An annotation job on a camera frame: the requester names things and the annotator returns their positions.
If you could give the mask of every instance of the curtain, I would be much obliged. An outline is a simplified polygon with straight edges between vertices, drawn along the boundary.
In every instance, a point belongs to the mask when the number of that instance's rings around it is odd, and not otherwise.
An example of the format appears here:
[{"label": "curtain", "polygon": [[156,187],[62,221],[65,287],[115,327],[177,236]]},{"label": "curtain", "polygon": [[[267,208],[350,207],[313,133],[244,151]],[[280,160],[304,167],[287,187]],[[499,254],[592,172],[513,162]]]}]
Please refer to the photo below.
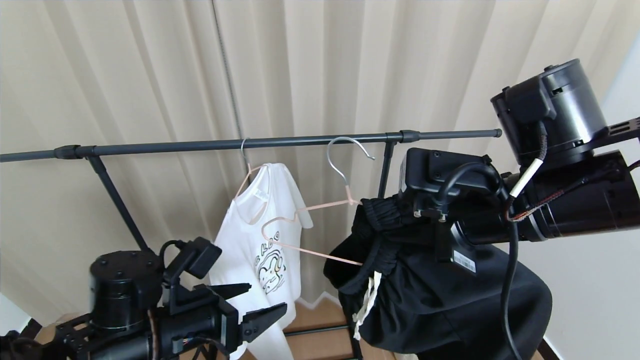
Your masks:
[{"label": "curtain", "polygon": [[[640,29],[629,0],[3,1],[2,153],[66,144],[498,127],[489,98],[544,67],[580,58],[602,98]],[[332,159],[355,197],[374,197],[382,144]],[[387,195],[409,147],[515,159],[505,138],[396,147]],[[307,205],[341,200],[324,147],[248,149],[285,163]],[[215,239],[246,166],[239,151],[103,158],[149,245]],[[135,249],[84,160],[1,165],[0,283],[49,323],[88,310],[88,267]],[[319,210],[303,246],[328,253],[355,209]],[[323,260],[302,255],[303,298],[323,291]],[[194,283],[194,279],[185,279]]]}]

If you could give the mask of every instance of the black baseboard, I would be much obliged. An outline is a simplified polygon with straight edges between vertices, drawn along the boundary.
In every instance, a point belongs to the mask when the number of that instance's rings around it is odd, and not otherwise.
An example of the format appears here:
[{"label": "black baseboard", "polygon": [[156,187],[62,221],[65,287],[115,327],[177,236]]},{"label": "black baseboard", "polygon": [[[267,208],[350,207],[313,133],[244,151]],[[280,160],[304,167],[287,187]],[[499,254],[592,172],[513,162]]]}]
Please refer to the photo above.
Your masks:
[{"label": "black baseboard", "polygon": [[31,318],[27,326],[24,327],[22,332],[20,333],[21,338],[29,338],[35,339],[36,335],[42,330],[42,325],[40,325],[36,320]]},{"label": "black baseboard", "polygon": [[538,352],[542,355],[544,360],[560,360],[558,355],[551,349],[546,340],[542,339],[540,345],[538,345]]}]

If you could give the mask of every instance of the white wall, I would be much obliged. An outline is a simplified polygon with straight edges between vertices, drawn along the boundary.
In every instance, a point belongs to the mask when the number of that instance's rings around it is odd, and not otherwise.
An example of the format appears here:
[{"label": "white wall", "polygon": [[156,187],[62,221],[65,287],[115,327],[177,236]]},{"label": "white wall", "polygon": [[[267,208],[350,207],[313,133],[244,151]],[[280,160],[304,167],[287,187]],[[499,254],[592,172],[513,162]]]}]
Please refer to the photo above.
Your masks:
[{"label": "white wall", "polygon": [[[640,35],[601,106],[610,125],[640,116]],[[640,159],[637,140],[614,148],[628,164]],[[526,243],[521,253],[552,290],[547,338],[564,359],[638,359],[640,230]]]},{"label": "white wall", "polygon": [[9,330],[22,331],[31,317],[0,293],[0,335]]}]

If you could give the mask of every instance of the white t-shirt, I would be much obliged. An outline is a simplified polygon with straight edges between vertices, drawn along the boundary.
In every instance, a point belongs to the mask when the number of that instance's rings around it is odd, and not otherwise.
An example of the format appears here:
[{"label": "white t-shirt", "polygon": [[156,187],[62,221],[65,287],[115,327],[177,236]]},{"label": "white t-shirt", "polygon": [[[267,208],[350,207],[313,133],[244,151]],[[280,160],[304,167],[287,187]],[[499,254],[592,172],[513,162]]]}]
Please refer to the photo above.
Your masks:
[{"label": "white t-shirt", "polygon": [[[209,271],[212,285],[248,282],[249,292],[228,302],[244,316],[281,302],[287,313],[248,345],[239,347],[231,359],[238,359],[248,347],[258,360],[293,360],[282,330],[296,317],[294,301],[300,297],[300,252],[270,243],[262,237],[262,225],[275,217],[293,218],[305,207],[289,169],[284,164],[265,164],[251,185],[231,202],[215,244],[222,255]],[[313,226],[309,213],[300,221],[278,220],[265,228],[277,242],[300,246],[302,227]]]}]

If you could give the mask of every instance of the clothing rack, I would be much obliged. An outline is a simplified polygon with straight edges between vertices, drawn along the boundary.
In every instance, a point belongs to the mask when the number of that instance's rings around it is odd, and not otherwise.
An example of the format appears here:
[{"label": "clothing rack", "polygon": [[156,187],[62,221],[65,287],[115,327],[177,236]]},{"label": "clothing rack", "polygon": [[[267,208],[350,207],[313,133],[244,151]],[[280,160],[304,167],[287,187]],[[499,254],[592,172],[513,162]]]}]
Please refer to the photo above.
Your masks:
[{"label": "clothing rack", "polygon": [[[395,133],[378,133],[378,134],[356,134],[356,135],[321,135],[321,136],[294,136],[283,138],[257,138],[243,140],[211,140],[196,142],[165,142],[165,143],[138,143],[126,145],[66,145],[46,151],[29,151],[15,152],[11,154],[0,154],[0,163],[10,161],[26,161],[26,160],[42,160],[42,159],[61,159],[76,160],[87,159],[93,170],[96,172],[102,185],[111,197],[113,204],[120,213],[127,228],[131,232],[135,242],[141,250],[150,250],[144,237],[140,233],[136,222],[131,217],[127,206],[120,197],[107,168],[101,160],[101,156],[111,155],[127,155],[127,154],[152,154],[158,152],[187,152],[187,151],[208,151],[208,150],[230,150],[262,148],[262,147],[290,147],[290,146],[309,146],[309,145],[327,145],[331,140],[338,136],[347,136],[358,140],[360,143],[385,143],[385,153],[382,163],[382,172],[380,174],[380,185],[378,187],[378,197],[385,196],[387,188],[387,179],[389,175],[389,166],[393,157],[394,147],[397,143],[411,143],[419,140],[436,140],[436,139],[454,139],[454,138],[488,138],[500,137],[502,130],[478,130],[478,131],[439,131],[422,133],[414,130],[400,130]],[[341,140],[335,143],[351,143]],[[357,340],[353,339],[353,322],[350,320],[350,314],[345,313],[347,319],[346,325],[338,325],[331,327],[321,327],[318,329],[309,329],[303,331],[286,332],[286,336],[296,336],[302,334],[310,334],[314,332],[332,331],[337,329],[349,330],[351,340],[351,348],[353,350],[353,359],[362,360],[362,351]],[[216,349],[207,351],[205,346],[201,346],[196,351],[193,359],[197,359],[200,353],[203,353],[208,359],[215,359]]]}]

